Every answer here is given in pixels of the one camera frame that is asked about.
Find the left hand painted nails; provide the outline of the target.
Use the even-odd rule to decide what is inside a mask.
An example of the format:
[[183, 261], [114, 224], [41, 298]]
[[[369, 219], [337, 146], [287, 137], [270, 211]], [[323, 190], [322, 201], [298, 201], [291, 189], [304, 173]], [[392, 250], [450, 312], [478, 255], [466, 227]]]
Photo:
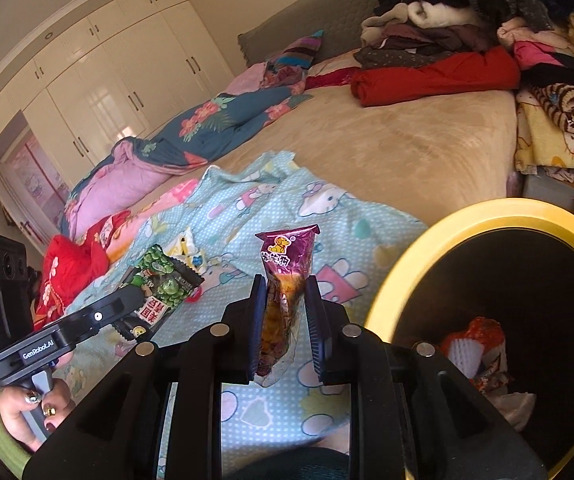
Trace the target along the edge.
[[74, 408], [71, 391], [59, 378], [52, 382], [52, 390], [44, 396], [17, 386], [0, 390], [2, 423], [8, 434], [30, 452], [36, 452]]

